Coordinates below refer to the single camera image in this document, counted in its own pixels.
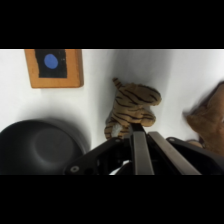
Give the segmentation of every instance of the tiger plush toy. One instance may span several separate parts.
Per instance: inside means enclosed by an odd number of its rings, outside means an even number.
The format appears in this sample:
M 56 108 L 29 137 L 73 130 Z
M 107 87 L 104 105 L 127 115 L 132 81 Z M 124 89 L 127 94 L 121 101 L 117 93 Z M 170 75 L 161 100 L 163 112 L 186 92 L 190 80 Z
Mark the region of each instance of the tiger plush toy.
M 131 123 L 140 123 L 144 127 L 151 127 L 156 117 L 144 106 L 156 106 L 162 101 L 161 95 L 155 89 L 143 85 L 128 84 L 113 79 L 118 93 L 114 102 L 111 118 L 105 128 L 105 136 L 109 140 L 113 137 L 123 138 L 129 133 Z

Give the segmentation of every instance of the blue circle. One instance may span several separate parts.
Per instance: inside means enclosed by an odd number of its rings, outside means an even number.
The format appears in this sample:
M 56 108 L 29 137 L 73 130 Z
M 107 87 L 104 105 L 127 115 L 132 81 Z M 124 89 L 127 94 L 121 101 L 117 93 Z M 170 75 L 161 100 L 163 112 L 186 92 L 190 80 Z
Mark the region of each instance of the blue circle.
M 58 59 L 53 54 L 46 55 L 44 63 L 50 69 L 55 69 L 58 67 Z

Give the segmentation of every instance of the wooden frame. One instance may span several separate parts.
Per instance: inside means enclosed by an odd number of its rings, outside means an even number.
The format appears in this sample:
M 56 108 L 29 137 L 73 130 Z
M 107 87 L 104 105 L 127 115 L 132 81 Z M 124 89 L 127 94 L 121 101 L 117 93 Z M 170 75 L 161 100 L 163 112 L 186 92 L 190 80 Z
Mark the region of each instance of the wooden frame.
M 80 49 L 65 49 L 67 78 L 40 78 L 35 49 L 25 49 L 32 88 L 79 88 L 83 86 L 82 52 Z

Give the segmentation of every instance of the brown object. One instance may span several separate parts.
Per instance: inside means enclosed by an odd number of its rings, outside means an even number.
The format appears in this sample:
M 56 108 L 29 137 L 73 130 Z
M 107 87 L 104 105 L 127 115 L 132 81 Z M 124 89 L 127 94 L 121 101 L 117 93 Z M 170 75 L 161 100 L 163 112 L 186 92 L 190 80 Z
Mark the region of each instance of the brown object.
M 202 144 L 200 142 L 197 142 L 197 141 L 189 141 L 187 143 L 203 149 L 203 146 L 202 146 Z
M 156 122 L 156 117 L 144 107 L 159 105 L 162 101 L 160 93 L 153 88 L 134 83 L 123 86 L 117 78 L 113 82 L 118 92 L 111 118 L 104 130 L 106 138 L 123 138 L 129 133 L 132 123 L 151 127 Z
M 220 85 L 207 106 L 201 107 L 187 121 L 205 142 L 205 149 L 224 156 L 224 84 Z
M 32 88 L 78 88 L 83 86 L 82 52 L 65 49 L 67 78 L 40 78 L 35 49 L 25 49 Z

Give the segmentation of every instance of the stuffed tiger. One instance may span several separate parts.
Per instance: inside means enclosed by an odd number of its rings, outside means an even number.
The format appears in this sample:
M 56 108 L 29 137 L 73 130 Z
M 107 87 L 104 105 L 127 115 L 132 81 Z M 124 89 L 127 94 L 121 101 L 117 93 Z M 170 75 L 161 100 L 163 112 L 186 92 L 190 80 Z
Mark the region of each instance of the stuffed tiger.
M 113 79 L 118 93 L 114 102 L 111 118 L 105 128 L 105 136 L 109 140 L 113 137 L 123 138 L 129 133 L 131 123 L 140 123 L 144 127 L 151 127 L 156 117 L 144 109 L 144 106 L 156 106 L 162 101 L 161 95 L 155 89 L 143 85 L 128 84 Z

